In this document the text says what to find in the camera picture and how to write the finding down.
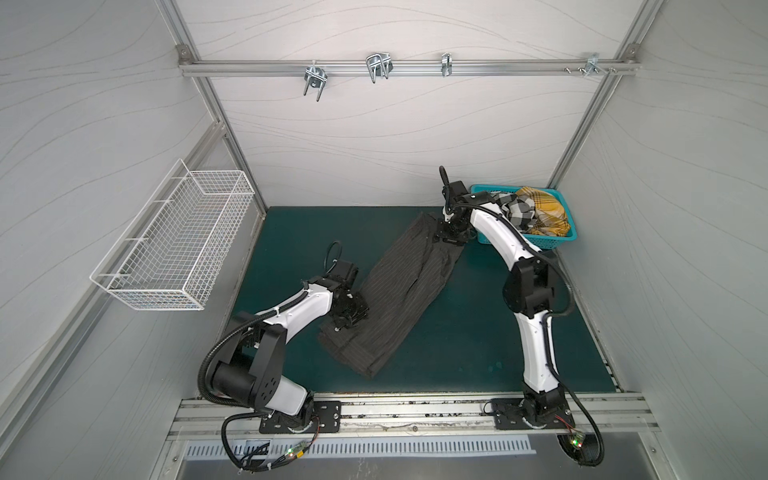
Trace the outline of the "white vent grille strip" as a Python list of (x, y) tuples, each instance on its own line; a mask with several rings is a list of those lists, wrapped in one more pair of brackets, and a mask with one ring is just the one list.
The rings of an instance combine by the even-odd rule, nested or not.
[[(233, 453), (241, 458), (255, 448), (267, 444), (267, 455), (275, 459), (298, 445), (298, 439), (251, 439), (231, 441)], [(527, 435), (490, 436), (409, 436), (409, 437), (320, 437), (305, 454), (309, 459), (336, 458), (475, 458), (507, 455), (535, 455), (537, 452)], [(228, 460), (220, 441), (190, 441), (184, 454), (186, 461)]]

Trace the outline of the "teal plastic laundry basket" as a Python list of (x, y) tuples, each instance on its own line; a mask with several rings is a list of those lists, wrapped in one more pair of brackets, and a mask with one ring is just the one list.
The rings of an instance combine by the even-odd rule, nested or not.
[[(476, 194), (478, 192), (483, 192), (483, 191), (486, 191), (489, 194), (491, 191), (517, 192), (520, 188), (522, 187), (476, 184), (471, 187), (470, 192), (472, 194)], [(566, 237), (539, 236), (539, 235), (531, 235), (523, 232), (522, 234), (528, 241), (530, 241), (533, 245), (536, 245), (537, 247), (539, 247), (541, 250), (552, 250), (565, 241), (575, 240), (577, 238), (577, 233), (575, 230), (575, 226), (573, 225), (572, 220), (570, 218), (570, 211), (562, 195), (558, 191), (552, 190), (552, 189), (540, 189), (540, 190), (544, 190), (545, 192), (548, 192), (554, 195), (563, 204), (565, 211), (568, 215), (568, 220), (571, 225), (571, 231)]]

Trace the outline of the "metal clamp hook middle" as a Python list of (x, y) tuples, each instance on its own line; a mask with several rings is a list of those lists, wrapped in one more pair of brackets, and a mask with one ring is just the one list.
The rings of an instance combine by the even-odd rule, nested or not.
[(388, 79), (393, 70), (392, 58), (387, 52), (379, 52), (369, 55), (365, 59), (365, 65), (373, 84), (375, 84), (379, 78)]

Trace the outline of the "metal bracket right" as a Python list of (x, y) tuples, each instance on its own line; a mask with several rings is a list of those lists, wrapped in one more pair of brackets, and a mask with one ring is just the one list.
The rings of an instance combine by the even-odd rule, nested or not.
[(616, 75), (618, 73), (618, 70), (614, 67), (602, 66), (600, 64), (599, 55), (597, 53), (594, 53), (585, 60), (585, 63), (582, 66), (575, 69), (565, 67), (564, 72), (568, 75), (576, 75), (576, 76), (581, 76), (583, 78), (586, 78), (589, 76)]

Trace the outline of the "yellow plaid shirt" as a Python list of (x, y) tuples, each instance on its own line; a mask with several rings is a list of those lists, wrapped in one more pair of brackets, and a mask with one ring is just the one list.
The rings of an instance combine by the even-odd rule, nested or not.
[(571, 225), (563, 204), (544, 190), (522, 187), (516, 195), (533, 207), (533, 217), (524, 223), (523, 231), (531, 235), (566, 237)]

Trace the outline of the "dark grey pinstriped shirt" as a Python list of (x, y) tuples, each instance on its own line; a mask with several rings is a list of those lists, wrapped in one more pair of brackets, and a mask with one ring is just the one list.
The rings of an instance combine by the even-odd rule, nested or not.
[(318, 341), (332, 358), (367, 378), (375, 377), (442, 292), (463, 252), (437, 237), (441, 220), (421, 213), (373, 267), (359, 293), (366, 318), (338, 328), (320, 327)]

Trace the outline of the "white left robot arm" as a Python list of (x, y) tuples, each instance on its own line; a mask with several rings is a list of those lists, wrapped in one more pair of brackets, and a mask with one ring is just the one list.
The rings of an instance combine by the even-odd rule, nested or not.
[(202, 361), (197, 374), (200, 395), (214, 404), (273, 413), (281, 426), (293, 431), (308, 428), (314, 400), (306, 388), (283, 375), (286, 347), (320, 317), (329, 315), (348, 327), (367, 316), (366, 301), (352, 291), (357, 275), (353, 263), (335, 260), (282, 303), (255, 314), (240, 313), (241, 324), (225, 334)]

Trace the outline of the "black white checkered shirt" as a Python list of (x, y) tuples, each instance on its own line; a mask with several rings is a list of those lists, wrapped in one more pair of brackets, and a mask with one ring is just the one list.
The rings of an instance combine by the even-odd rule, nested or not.
[(527, 233), (535, 225), (536, 207), (528, 195), (504, 191), (491, 191), (490, 195), (507, 220), (518, 230)]

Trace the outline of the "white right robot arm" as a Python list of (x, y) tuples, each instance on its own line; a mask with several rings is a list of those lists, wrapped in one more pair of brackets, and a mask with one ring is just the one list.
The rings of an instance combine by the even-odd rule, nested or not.
[(444, 171), (440, 176), (444, 207), (436, 238), (462, 245), (475, 231), (486, 237), (507, 266), (502, 296), (517, 321), (524, 357), (523, 399), (517, 414), (527, 425), (542, 429), (568, 408), (553, 355), (554, 267), (490, 195), (470, 192), (463, 182), (450, 181)]

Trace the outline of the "aluminium horizontal rail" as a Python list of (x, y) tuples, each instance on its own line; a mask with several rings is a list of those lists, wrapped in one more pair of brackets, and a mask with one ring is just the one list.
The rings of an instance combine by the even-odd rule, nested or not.
[[(576, 76), (568, 75), (564, 68), (578, 68), (583, 59), (532, 59), (532, 60), (467, 60), (453, 57), (454, 77), (501, 77), (501, 76)], [(443, 77), (441, 59), (393, 60), (392, 77)], [(323, 68), (328, 77), (367, 77), (363, 60), (329, 61), (197, 61), (179, 66), (186, 77), (285, 77), (302, 78), (305, 69), (312, 64)], [(616, 75), (633, 75), (642, 64), (620, 59), (600, 59), (604, 67), (614, 67)]]

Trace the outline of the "metal clamp hook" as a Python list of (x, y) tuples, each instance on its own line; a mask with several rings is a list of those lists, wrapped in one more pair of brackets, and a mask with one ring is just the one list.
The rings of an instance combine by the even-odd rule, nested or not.
[(316, 64), (309, 65), (305, 69), (304, 81), (303, 95), (306, 96), (310, 90), (315, 90), (315, 101), (319, 102), (328, 82), (326, 71)]
[(375, 84), (379, 78), (388, 79), (393, 70), (392, 58), (387, 52), (379, 52), (369, 55), (365, 59), (365, 65), (373, 84)]

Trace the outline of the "metal clamp hook left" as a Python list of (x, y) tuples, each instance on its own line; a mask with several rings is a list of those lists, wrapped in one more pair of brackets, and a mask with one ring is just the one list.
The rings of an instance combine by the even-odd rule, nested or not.
[(309, 65), (305, 69), (304, 81), (303, 95), (306, 96), (310, 90), (315, 90), (315, 101), (319, 102), (328, 82), (326, 71), (316, 64)]

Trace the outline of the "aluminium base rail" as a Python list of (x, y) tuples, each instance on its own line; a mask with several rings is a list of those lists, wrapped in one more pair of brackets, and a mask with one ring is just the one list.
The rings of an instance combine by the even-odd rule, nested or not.
[[(638, 393), (581, 393), (579, 399), (604, 433), (657, 432), (658, 422)], [(592, 430), (576, 402), (547, 426), (522, 420), (523, 395), (518, 392), (421, 394), (319, 393), (321, 432), (363, 437), (397, 435), (501, 434), (504, 428), (530, 434), (566, 433), (570, 427)]]

